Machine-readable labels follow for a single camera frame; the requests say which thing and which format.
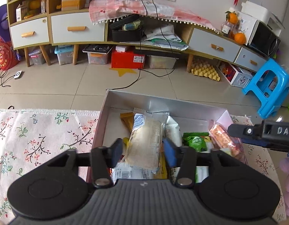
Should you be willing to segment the wooden tv cabinet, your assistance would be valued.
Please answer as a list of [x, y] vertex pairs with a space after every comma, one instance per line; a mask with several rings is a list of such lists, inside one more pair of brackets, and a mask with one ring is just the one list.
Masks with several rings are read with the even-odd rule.
[[191, 11], [144, 0], [92, 0], [59, 11], [62, 0], [7, 0], [15, 49], [32, 46], [129, 44], [218, 59], [256, 72], [265, 58]]

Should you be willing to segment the white red small packet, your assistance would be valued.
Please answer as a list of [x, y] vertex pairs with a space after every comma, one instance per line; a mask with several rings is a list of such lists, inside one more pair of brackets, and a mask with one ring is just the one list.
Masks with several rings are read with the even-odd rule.
[[154, 179], [154, 174], [151, 170], [132, 167], [125, 162], [117, 163], [116, 167], [111, 171], [111, 178], [114, 183], [119, 179], [137, 179], [148, 180]]

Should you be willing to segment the black open case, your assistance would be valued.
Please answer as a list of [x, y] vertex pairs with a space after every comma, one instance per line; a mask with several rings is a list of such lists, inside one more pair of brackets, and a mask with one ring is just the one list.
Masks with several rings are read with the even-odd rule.
[[113, 42], [137, 42], [143, 37], [142, 21], [138, 14], [117, 18], [109, 23], [108, 31]]

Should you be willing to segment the clear bin under cabinet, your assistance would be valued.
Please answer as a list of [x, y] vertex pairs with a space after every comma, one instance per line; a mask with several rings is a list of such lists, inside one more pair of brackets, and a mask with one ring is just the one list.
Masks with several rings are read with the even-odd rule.
[[82, 51], [87, 54], [89, 64], [105, 65], [112, 48], [113, 45], [108, 44], [89, 44]]

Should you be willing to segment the clear white bread packet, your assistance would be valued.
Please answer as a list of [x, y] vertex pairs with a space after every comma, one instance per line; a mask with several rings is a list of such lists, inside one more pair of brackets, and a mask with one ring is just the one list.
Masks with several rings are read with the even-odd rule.
[[169, 112], [148, 112], [135, 108], [134, 122], [125, 153], [125, 162], [133, 167], [151, 171], [159, 170], [162, 139]]

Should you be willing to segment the purple hat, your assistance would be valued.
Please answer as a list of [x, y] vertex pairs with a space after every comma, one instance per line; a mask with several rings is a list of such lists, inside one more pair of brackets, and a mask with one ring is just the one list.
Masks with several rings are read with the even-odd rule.
[[6, 4], [0, 6], [0, 38], [4, 42], [11, 41]]

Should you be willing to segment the clear storage bin blue lid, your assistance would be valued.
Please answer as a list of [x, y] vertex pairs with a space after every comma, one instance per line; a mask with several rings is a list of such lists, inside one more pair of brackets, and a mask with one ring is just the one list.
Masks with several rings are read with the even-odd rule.
[[60, 66], [72, 63], [73, 50], [73, 45], [62, 45], [55, 47], [55, 54], [57, 55]]

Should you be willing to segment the orange fruit upper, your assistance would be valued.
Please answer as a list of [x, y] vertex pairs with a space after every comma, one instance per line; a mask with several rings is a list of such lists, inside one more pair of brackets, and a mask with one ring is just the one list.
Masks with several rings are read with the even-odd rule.
[[226, 21], [236, 25], [238, 23], [238, 17], [235, 12], [227, 11], [226, 13]]

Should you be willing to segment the red lantern bag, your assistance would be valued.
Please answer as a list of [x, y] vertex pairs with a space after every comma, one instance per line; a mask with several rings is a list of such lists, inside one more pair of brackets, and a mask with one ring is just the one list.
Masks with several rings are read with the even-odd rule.
[[5, 42], [0, 37], [0, 68], [7, 71], [18, 64], [17, 54], [10, 41]]

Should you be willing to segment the yellow egg tray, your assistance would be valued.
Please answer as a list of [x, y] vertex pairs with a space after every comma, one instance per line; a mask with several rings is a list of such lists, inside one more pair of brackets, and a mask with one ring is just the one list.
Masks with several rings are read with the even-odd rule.
[[220, 76], [215, 70], [214, 66], [209, 64], [207, 60], [195, 59], [191, 65], [191, 73], [194, 76], [205, 77], [216, 82], [220, 81]]

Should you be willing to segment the gold brown bar packet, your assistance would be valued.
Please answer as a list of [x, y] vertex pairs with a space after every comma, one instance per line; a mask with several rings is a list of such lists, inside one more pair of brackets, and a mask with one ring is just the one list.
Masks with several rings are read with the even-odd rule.
[[129, 132], [132, 132], [133, 125], [134, 125], [134, 113], [133, 112], [127, 112], [127, 113], [121, 113], [120, 114], [121, 121], [126, 125]]

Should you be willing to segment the floral table cloth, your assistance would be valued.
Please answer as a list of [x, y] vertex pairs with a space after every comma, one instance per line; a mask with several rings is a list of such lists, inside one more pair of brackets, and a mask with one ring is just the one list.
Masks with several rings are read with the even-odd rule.
[[[68, 149], [90, 152], [100, 111], [0, 109], [0, 221], [14, 215], [7, 199], [11, 183]], [[282, 190], [269, 151], [244, 146], [247, 164], [271, 178]]]

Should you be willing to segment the red shoe box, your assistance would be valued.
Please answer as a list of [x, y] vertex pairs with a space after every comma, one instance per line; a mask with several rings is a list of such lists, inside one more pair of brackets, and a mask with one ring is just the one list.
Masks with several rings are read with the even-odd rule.
[[133, 50], [126, 52], [112, 51], [111, 67], [116, 69], [143, 69], [145, 55], [135, 54]]

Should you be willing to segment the orange fruit lower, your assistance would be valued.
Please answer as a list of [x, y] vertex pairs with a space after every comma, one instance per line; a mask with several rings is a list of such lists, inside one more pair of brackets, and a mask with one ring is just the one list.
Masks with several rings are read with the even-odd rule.
[[237, 42], [239, 45], [244, 45], [247, 41], [245, 34], [243, 33], [236, 33], [234, 35], [234, 41]]

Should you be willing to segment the green chips packet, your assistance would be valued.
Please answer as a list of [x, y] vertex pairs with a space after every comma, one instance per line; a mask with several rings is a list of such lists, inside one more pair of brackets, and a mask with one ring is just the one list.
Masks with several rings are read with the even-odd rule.
[[204, 152], [208, 150], [207, 143], [211, 143], [211, 139], [208, 132], [189, 132], [183, 133], [182, 142], [197, 152]]

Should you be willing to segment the black microwave oven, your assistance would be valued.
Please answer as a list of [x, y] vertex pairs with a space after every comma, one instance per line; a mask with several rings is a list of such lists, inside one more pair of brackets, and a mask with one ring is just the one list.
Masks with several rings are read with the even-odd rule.
[[246, 1], [238, 12], [238, 29], [246, 36], [248, 47], [273, 58], [280, 45], [280, 34], [284, 30], [281, 21], [267, 8]]

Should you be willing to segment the pink cardboard box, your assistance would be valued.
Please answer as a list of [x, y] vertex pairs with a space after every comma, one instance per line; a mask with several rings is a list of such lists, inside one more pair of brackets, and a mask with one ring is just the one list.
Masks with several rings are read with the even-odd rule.
[[213, 122], [228, 128], [232, 123], [224, 108], [118, 90], [108, 90], [96, 126], [93, 147], [110, 147], [118, 138], [133, 137], [132, 163], [118, 161], [116, 178], [159, 179], [162, 139], [171, 117], [183, 133], [208, 132]]

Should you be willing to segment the silver cracker packet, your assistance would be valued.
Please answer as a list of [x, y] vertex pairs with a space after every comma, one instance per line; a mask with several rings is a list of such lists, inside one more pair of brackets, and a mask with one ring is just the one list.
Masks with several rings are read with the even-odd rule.
[[165, 136], [170, 139], [177, 147], [181, 147], [183, 145], [180, 127], [171, 116], [168, 116], [166, 121]]

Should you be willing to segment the yellow snack packet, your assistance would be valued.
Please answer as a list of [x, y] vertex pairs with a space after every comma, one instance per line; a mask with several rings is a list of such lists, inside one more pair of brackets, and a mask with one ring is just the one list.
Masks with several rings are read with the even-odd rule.
[[154, 179], [165, 179], [167, 171], [165, 167], [165, 159], [161, 151], [160, 138], [158, 136], [152, 138], [124, 138], [126, 152], [124, 160], [126, 164], [151, 170]]

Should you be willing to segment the orange fruit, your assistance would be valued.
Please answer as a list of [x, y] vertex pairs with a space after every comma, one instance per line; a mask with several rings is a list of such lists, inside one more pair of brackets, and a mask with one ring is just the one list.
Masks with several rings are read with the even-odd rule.
[[234, 35], [234, 41], [237, 42], [239, 45], [244, 45], [247, 41], [245, 34], [243, 33], [236, 33]]
[[236, 25], [238, 23], [238, 17], [235, 12], [227, 11], [226, 13], [226, 21]]

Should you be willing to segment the blue plastic stool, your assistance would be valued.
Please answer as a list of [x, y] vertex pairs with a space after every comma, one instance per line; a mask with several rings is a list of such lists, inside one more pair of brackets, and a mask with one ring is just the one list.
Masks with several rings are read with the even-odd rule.
[[242, 89], [244, 95], [253, 92], [261, 103], [257, 113], [262, 119], [275, 116], [289, 94], [289, 74], [269, 59]]

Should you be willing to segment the pink rice cracker packet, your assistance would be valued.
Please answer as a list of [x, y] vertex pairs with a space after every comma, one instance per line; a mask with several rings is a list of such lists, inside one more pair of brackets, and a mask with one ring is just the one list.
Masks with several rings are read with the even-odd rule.
[[243, 144], [239, 138], [231, 137], [228, 134], [227, 129], [217, 121], [209, 121], [209, 136], [212, 138], [212, 142], [216, 149], [229, 149], [229, 154], [247, 164]]

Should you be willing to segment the white patterned storage box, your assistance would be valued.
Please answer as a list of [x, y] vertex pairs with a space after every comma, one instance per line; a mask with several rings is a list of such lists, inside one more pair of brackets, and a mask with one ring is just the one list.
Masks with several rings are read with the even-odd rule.
[[217, 68], [231, 86], [245, 88], [253, 78], [250, 71], [242, 67], [234, 66], [228, 62], [219, 61]]

